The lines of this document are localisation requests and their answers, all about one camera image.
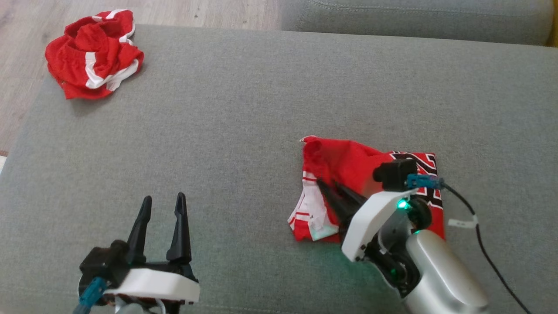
gray sofa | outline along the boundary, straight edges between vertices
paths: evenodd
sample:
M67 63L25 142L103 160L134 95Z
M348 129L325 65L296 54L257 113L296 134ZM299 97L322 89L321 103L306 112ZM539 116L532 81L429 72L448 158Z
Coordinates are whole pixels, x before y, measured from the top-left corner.
M134 42L145 66L112 96L67 101L48 77L28 114L0 175L0 312L70 313L79 263L126 239L148 194L146 255L164 259L182 191L201 284L183 313L403 313L371 265L294 240L305 135L435 152L510 286L554 312L558 50L144 25ZM521 313L474 232L446 231L492 312Z
M286 31L544 45L552 0L287 0Z

red garment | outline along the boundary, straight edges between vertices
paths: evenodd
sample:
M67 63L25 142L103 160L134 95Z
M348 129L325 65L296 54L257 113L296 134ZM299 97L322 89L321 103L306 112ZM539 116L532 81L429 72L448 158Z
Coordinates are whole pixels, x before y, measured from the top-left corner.
M68 26L45 51L50 74L66 99L97 99L138 72L143 52L129 39L136 30L132 11L117 9L84 17Z
M308 136L301 141L305 143L302 150L302 195L288 220L298 241L339 241L338 219L324 202L316 178L322 178L328 184L333 181L342 183L369 197L382 190L382 184L372 179L374 169L394 159L414 159L417 161L419 174L437 176L436 159L432 153L382 153L354 141L322 139L316 136ZM429 230L444 238L444 211L440 191L421 188L417 194L428 200L432 212Z

gray upholstery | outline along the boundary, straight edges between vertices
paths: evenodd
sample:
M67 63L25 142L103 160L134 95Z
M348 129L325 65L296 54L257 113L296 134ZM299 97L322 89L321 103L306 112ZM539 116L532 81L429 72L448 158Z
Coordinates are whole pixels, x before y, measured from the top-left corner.
M289 0L282 29L543 45L552 0Z
M183 191L202 287L187 313L403 313L371 265L293 239L305 135L437 153L510 286L554 311L558 50L142 25L134 42L145 66L106 99L42 86L0 175L0 311L69 313L79 263L126 239L148 194L163 259ZM470 218L442 196L446 219ZM493 313L521 313L474 232L447 238Z

